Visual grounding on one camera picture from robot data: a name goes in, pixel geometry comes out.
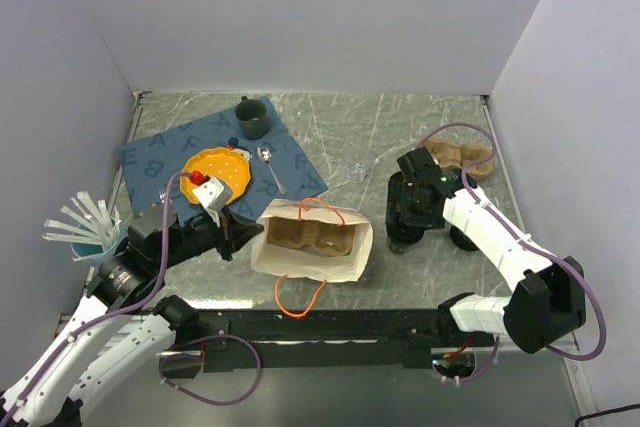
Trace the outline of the dark takeout cup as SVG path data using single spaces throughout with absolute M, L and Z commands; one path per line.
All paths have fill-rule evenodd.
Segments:
M 389 241 L 388 247 L 392 253 L 402 255 L 410 252 L 413 249 L 414 245 Z

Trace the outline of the brown pulp cup carrier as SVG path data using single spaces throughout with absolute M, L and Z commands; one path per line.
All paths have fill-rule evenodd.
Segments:
M 271 245 L 293 250 L 307 249 L 329 257 L 348 255 L 354 236 L 354 225 L 277 217 L 270 219 L 267 229 L 267 242 Z

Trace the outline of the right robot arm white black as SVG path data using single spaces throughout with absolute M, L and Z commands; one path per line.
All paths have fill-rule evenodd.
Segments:
M 386 234 L 389 249 L 401 254 L 429 230 L 448 229 L 454 245 L 479 251 L 497 269 L 511 293 L 483 297 L 463 293 L 441 303 L 439 338 L 456 346 L 471 333 L 509 337 L 533 354 L 582 327 L 585 293 L 582 267 L 571 257 L 566 272 L 489 201 L 461 170 L 443 171 L 430 152 L 412 150 L 397 160 L 388 181 Z

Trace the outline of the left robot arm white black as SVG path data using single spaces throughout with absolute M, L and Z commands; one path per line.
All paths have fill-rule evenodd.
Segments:
M 62 332 L 36 364 L 1 394 L 4 426 L 79 426 L 106 393 L 156 354 L 190 347 L 200 332 L 199 313 L 177 295 L 158 301 L 142 324 L 108 352 L 102 349 L 164 285 L 169 266 L 215 250 L 226 261 L 264 230 L 262 224 L 223 209 L 181 224 L 174 211 L 154 204 L 91 280 Z

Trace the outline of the cream paper bag orange handles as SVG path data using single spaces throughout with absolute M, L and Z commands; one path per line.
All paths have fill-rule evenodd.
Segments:
M 366 268 L 374 232 L 360 212 L 330 205 L 316 197 L 275 199 L 258 219 L 264 228 L 252 242 L 251 268 L 276 278 L 274 300 L 280 312 L 301 319 L 330 283 L 357 282 Z M 285 308 L 280 286 L 286 279 L 320 283 L 301 312 Z

